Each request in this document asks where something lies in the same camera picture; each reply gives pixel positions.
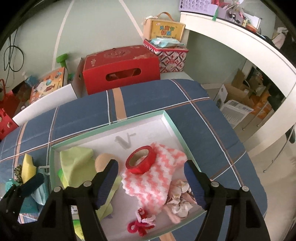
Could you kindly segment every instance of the beige round object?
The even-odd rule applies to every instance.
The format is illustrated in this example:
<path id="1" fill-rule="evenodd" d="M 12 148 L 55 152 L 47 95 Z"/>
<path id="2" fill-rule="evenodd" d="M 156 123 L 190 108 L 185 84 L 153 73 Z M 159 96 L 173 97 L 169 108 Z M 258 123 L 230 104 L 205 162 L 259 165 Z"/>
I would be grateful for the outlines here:
<path id="1" fill-rule="evenodd" d="M 104 171 L 105 167 L 109 163 L 110 160 L 116 160 L 118 162 L 118 173 L 120 173 L 121 170 L 121 165 L 120 165 L 120 160 L 117 156 L 109 154 L 109 153 L 102 153 L 98 155 L 98 157 L 95 160 L 94 166 L 96 169 L 96 172 L 102 172 Z"/>

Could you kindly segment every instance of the colorful chinese characters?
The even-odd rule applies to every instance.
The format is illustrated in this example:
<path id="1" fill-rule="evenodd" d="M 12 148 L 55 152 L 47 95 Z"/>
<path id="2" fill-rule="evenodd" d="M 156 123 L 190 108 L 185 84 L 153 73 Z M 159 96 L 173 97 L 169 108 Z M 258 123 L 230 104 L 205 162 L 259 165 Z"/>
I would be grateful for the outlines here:
<path id="1" fill-rule="evenodd" d="M 160 26 L 162 36 L 172 36 L 172 31 L 174 31 L 174 29 L 175 29 L 174 27 L 170 27 L 168 25 Z"/>

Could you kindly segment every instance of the geometric patterned box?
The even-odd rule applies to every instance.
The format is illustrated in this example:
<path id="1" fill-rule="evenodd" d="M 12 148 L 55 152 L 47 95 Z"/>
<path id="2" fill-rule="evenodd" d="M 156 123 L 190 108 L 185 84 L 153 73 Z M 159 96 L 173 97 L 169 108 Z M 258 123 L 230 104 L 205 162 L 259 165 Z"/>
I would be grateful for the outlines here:
<path id="1" fill-rule="evenodd" d="M 183 71 L 188 49 L 182 47 L 159 48 L 146 39 L 144 46 L 158 56 L 161 73 Z"/>

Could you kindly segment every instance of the silver screw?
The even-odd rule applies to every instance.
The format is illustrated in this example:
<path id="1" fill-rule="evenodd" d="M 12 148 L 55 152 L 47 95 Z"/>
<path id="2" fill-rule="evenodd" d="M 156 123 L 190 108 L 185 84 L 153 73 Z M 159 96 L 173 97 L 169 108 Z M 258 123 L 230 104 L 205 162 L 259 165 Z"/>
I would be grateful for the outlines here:
<path id="1" fill-rule="evenodd" d="M 55 187 L 54 192 L 59 192 L 61 190 L 61 187 Z"/>
<path id="2" fill-rule="evenodd" d="M 89 187 L 90 185 L 91 185 L 91 181 L 86 181 L 83 184 L 83 186 L 85 186 L 85 187 Z"/>
<path id="3" fill-rule="evenodd" d="M 247 186 L 242 186 L 242 190 L 243 190 L 244 192 L 248 192 L 250 189 L 249 189 Z"/>
<path id="4" fill-rule="evenodd" d="M 211 182 L 211 185 L 212 185 L 212 187 L 215 187 L 215 188 L 217 188 L 217 187 L 219 186 L 219 183 L 218 183 L 218 182 L 215 182 L 215 181 L 213 181 L 213 182 Z"/>

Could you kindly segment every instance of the orange book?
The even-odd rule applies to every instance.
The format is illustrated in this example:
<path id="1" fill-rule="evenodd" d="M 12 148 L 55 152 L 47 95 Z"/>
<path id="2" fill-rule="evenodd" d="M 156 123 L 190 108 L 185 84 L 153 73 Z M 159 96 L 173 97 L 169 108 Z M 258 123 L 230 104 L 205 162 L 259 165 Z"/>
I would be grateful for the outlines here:
<path id="1" fill-rule="evenodd" d="M 55 69 L 45 75 L 41 78 L 40 82 L 32 88 L 29 103 L 32 104 L 41 99 L 43 96 L 48 95 L 66 85 L 67 77 L 68 73 L 65 67 Z"/>

